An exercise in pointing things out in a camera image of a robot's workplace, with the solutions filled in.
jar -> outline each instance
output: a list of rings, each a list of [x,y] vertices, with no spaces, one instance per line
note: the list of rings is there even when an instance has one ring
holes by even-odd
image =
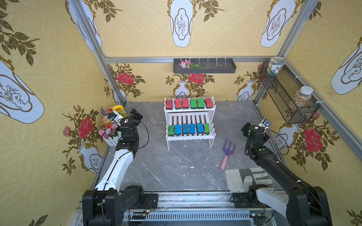
[[[270,59],[266,72],[270,75],[277,75],[279,70],[284,66],[285,59],[281,56],[274,56]]]
[[[293,101],[290,101],[289,107],[293,110],[297,110],[297,107],[305,107],[308,103],[308,100],[312,98],[313,88],[309,86],[302,86],[300,90],[298,90],[294,97]]]

two-tier shelf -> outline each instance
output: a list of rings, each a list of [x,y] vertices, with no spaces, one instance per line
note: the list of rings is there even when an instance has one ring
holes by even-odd
[[[206,108],[206,106],[203,109],[191,109],[190,107],[188,109],[175,109],[175,99],[172,99],[173,108],[172,109],[166,109],[166,98],[165,98],[165,117],[166,117],[166,142],[167,142],[167,148],[170,150],[170,141],[173,140],[204,140],[208,139],[210,148],[212,147],[212,144],[214,143],[214,139],[216,136],[214,124],[212,123],[212,119],[214,118],[215,114],[215,101],[214,97],[211,97],[211,101],[213,104],[212,108]],[[197,124],[197,123],[208,123],[210,127],[210,134],[205,133],[198,133],[196,129],[195,134],[181,134],[181,135],[174,135],[169,136],[168,135],[168,127],[170,125],[181,125],[182,124]]]

purple garden fork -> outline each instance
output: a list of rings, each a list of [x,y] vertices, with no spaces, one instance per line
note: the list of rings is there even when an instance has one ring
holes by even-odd
[[[230,142],[228,148],[226,148],[226,143],[227,143],[227,139],[226,139],[225,144],[224,144],[225,157],[224,157],[224,160],[223,160],[223,162],[221,163],[221,167],[220,167],[220,170],[222,170],[222,171],[225,170],[226,161],[227,161],[227,156],[234,153],[234,151],[235,151],[235,146],[236,146],[236,143],[235,143],[235,144],[234,144],[234,148],[233,148],[233,150],[231,151],[231,150],[230,150],[231,142]]]

jar lid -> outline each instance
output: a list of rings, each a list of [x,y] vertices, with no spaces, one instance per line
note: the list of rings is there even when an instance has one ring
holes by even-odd
[[[274,65],[284,65],[285,59],[281,56],[274,56],[270,59],[270,62]]]
[[[311,95],[313,93],[313,88],[309,86],[302,86],[300,92],[304,95]]]

red eraser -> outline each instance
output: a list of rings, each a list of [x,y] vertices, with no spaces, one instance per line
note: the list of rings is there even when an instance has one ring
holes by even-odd
[[[183,109],[189,109],[190,105],[189,105],[189,99],[184,98],[182,99],[182,108]]]
[[[166,109],[167,109],[167,110],[172,110],[172,109],[173,109],[172,100],[171,100],[171,99],[167,99],[167,100],[166,100]]]
[[[175,109],[181,109],[181,99],[175,99]]]
[[[213,104],[211,101],[211,98],[205,98],[205,104],[206,104],[206,108],[213,108]]]

